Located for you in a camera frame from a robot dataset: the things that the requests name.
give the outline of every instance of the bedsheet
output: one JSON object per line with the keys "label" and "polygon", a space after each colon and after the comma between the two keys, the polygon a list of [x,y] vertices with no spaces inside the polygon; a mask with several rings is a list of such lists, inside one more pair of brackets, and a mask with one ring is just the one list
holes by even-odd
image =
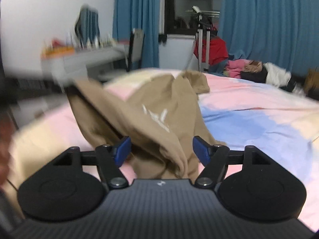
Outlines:
{"label": "bedsheet", "polygon": [[[106,89],[126,100],[153,77],[180,71],[147,69],[108,83]],[[234,150],[255,145],[298,177],[307,188],[307,200],[299,216],[312,230],[319,229],[319,103],[300,98],[266,84],[207,74],[210,93],[199,96],[205,123],[218,139]],[[12,148],[10,180],[19,186],[27,177],[70,146],[92,147],[84,139],[69,104],[23,128]],[[228,175],[239,171],[232,166]],[[98,176],[96,168],[84,171]],[[136,177],[125,163],[121,171],[130,182]],[[16,203],[15,192],[6,192]]]}

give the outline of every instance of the window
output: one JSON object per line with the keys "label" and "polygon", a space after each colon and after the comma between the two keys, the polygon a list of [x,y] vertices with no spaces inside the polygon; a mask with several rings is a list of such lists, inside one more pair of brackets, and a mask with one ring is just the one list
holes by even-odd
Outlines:
{"label": "window", "polygon": [[198,6],[218,29],[221,0],[165,0],[165,32],[167,34],[195,35]]}

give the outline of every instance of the human hand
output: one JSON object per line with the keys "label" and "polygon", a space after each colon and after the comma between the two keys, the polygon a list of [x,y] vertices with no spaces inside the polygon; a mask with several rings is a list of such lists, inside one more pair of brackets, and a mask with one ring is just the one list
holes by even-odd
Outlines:
{"label": "human hand", "polygon": [[5,183],[9,174],[9,146],[14,133],[14,124],[6,114],[0,118],[0,185]]}

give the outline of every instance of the white desk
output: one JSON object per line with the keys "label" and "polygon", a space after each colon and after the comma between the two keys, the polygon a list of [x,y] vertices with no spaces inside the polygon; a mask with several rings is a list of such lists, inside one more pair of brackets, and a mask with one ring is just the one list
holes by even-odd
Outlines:
{"label": "white desk", "polygon": [[51,74],[60,84],[77,77],[88,77],[88,69],[124,59],[129,46],[118,44],[97,50],[83,50],[73,55],[41,60],[44,74]]}

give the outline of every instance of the white logo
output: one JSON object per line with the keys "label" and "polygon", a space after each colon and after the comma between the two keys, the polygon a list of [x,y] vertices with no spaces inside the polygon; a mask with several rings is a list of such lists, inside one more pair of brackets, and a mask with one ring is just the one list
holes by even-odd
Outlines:
{"label": "white logo", "polygon": [[166,184],[166,182],[164,182],[164,181],[160,181],[160,182],[157,183],[158,186],[163,186],[165,184]]}
{"label": "white logo", "polygon": [[162,114],[159,117],[157,114],[155,114],[155,113],[153,113],[151,111],[148,111],[144,104],[142,104],[142,106],[143,106],[144,113],[145,114],[149,113],[151,118],[152,118],[152,120],[154,120],[156,123],[158,123],[162,128],[164,128],[169,133],[168,126],[165,126],[165,124],[164,124],[164,121],[165,121],[165,118],[166,118],[166,115],[167,115],[167,109],[164,109]]}

